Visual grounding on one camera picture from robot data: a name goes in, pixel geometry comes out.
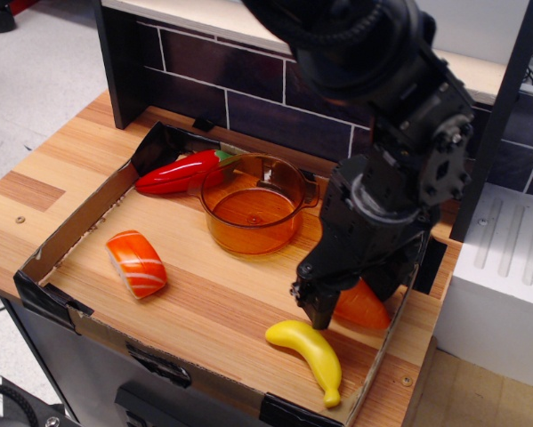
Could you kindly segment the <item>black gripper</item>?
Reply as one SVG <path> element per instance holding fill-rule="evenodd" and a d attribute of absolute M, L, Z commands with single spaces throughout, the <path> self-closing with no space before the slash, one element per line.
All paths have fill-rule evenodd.
<path fill-rule="evenodd" d="M 346 159 L 332 172 L 320 212 L 321 240 L 299 264 L 292 285 L 315 330 L 329 327 L 340 293 L 361 278 L 379 301 L 392 297 L 422 261 L 440 218 L 437 206 L 384 210 L 363 178 L 385 196 L 400 193 L 391 169 L 364 156 Z"/>

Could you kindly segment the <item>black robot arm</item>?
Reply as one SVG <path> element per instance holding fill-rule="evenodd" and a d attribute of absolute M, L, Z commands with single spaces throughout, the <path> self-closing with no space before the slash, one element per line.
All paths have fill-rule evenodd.
<path fill-rule="evenodd" d="M 249 1 L 325 100 L 372 115 L 367 154 L 333 170 L 322 236 L 292 293 L 315 329 L 341 293 L 366 282 L 380 301 L 409 284 L 441 205 L 470 181 L 472 98 L 432 50 L 435 23 L 413 1 Z"/>

